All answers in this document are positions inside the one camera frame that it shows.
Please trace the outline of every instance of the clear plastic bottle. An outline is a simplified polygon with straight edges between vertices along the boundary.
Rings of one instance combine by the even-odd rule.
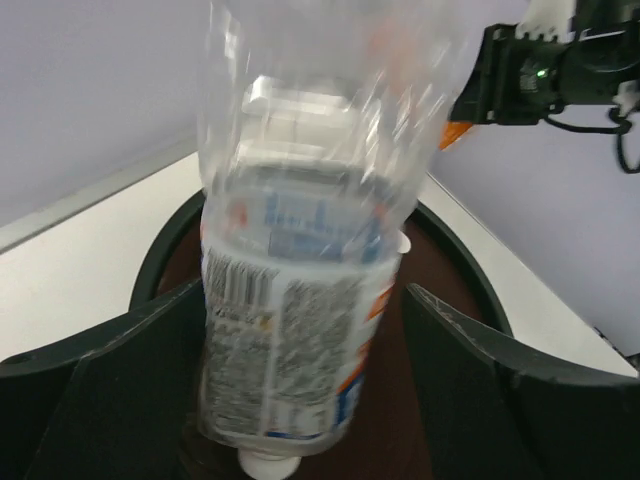
[[[284,478],[351,419],[459,46],[439,0],[204,3],[199,428]]]

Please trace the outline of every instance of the bottle cap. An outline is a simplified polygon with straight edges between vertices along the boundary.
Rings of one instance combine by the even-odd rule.
[[[404,255],[411,251],[411,240],[403,232],[400,233],[400,242],[398,244],[398,253]]]
[[[275,457],[251,450],[238,450],[240,465],[255,480],[283,480],[296,471],[300,457]]]

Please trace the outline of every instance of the white table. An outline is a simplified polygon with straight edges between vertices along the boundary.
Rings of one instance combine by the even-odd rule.
[[[190,155],[0,255],[0,359],[125,313],[151,243],[199,188],[197,157]],[[637,376],[431,177],[420,201],[475,256],[518,340],[575,363]]]

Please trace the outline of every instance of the gray wall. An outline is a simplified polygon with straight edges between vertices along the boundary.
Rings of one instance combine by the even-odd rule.
[[[565,120],[605,125],[605,114],[573,108]],[[627,143],[636,163],[637,129]],[[640,176],[618,169],[612,137],[476,127],[432,171],[582,318],[640,352]]]
[[[196,2],[0,2],[0,226],[193,135]]]

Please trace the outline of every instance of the black cable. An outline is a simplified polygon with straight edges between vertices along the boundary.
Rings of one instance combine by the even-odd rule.
[[[623,116],[620,115],[619,107],[609,110],[609,118],[612,122],[617,123],[619,128],[616,132],[616,157],[618,165],[627,175],[636,175],[640,173],[640,164],[636,167],[629,166],[624,148],[624,136],[633,128],[633,123],[629,120],[629,115],[635,111],[637,111],[637,107]]]
[[[548,115],[543,118],[545,122],[556,128],[560,128],[572,133],[596,133],[600,135],[615,135],[618,133],[619,127],[580,127],[578,125],[569,125],[552,119]]]

